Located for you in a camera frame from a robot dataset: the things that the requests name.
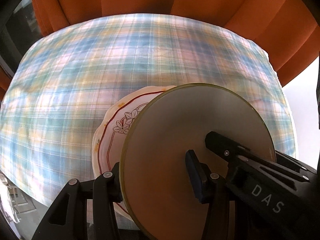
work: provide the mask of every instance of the orange fabric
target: orange fabric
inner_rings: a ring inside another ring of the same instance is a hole
[[[32,0],[43,35],[101,16],[160,13],[227,28],[269,54],[282,85],[319,54],[319,26],[301,0]]]

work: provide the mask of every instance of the silver bolt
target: silver bolt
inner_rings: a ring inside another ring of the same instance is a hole
[[[105,178],[112,177],[112,172],[111,171],[107,171],[107,172],[103,173],[103,177],[105,177]]]
[[[217,173],[211,173],[211,174],[210,174],[210,178],[211,178],[211,179],[218,179],[218,178],[219,178],[219,174],[217,174]]]
[[[249,159],[247,157],[244,157],[242,155],[238,155],[238,158],[241,160],[241,161],[244,161],[244,162],[247,162]]]
[[[74,185],[74,184],[76,184],[77,183],[77,179],[71,179],[71,180],[69,180],[69,185]]]

